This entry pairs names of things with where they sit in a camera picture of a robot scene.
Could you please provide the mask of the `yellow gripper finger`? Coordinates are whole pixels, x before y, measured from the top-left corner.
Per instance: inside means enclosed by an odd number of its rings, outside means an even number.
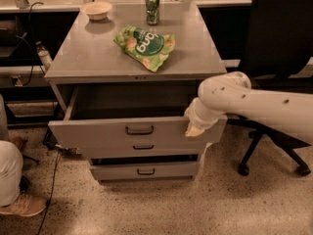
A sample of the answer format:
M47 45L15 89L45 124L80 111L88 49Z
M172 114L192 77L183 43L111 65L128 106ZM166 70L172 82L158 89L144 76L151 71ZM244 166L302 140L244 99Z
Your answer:
M190 122L188 123L187 130L185 132L185 135L187 137L197 137L204 133L203 129L199 129L196 126L192 125Z

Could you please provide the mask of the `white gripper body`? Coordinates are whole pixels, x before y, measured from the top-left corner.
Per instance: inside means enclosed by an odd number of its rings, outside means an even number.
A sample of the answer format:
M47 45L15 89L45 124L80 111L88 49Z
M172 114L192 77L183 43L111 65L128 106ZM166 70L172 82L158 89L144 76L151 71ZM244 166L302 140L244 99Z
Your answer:
M197 97L188 106L184 116L189 119L188 130L207 130L218 122L224 113L210 109Z

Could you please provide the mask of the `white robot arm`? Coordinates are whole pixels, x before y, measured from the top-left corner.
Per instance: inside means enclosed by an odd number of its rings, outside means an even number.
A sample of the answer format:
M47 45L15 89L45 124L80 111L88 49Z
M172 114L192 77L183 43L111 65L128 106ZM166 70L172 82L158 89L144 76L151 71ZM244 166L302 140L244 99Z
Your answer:
M195 137L210 129L222 115L243 116L313 144L313 95L252 89L240 71L213 76L201 82L198 96L185 111L185 135Z

